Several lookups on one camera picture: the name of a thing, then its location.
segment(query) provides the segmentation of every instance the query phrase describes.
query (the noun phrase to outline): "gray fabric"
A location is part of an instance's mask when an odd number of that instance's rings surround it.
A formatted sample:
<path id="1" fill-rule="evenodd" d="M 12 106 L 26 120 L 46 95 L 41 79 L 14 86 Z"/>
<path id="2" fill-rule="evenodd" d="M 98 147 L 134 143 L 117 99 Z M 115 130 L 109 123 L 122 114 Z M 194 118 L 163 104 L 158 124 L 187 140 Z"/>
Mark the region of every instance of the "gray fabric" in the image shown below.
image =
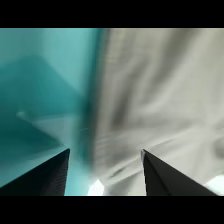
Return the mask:
<path id="1" fill-rule="evenodd" d="M 94 142 L 111 195 L 145 195 L 146 149 L 204 184 L 224 169 L 224 30 L 111 29 Z"/>

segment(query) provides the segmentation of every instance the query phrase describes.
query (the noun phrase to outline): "teal fabric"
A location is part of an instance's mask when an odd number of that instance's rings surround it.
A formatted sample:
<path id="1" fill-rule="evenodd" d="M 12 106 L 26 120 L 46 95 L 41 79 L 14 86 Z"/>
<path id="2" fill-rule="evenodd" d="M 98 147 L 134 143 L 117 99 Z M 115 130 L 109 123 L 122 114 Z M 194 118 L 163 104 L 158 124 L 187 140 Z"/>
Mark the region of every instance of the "teal fabric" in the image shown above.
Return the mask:
<path id="1" fill-rule="evenodd" d="M 0 186 L 69 147 L 66 195 L 87 194 L 91 91 L 102 32 L 0 29 Z"/>

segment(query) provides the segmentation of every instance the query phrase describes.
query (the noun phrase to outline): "gray cloth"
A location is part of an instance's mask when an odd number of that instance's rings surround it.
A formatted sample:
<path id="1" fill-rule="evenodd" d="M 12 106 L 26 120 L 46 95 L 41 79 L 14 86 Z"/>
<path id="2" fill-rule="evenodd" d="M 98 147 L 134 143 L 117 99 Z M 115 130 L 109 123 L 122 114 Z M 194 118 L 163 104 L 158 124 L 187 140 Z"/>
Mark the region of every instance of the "gray cloth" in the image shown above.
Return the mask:
<path id="1" fill-rule="evenodd" d="M 111 29 L 94 168 L 110 195 L 145 195 L 146 149 L 204 184 L 224 169 L 224 30 Z"/>

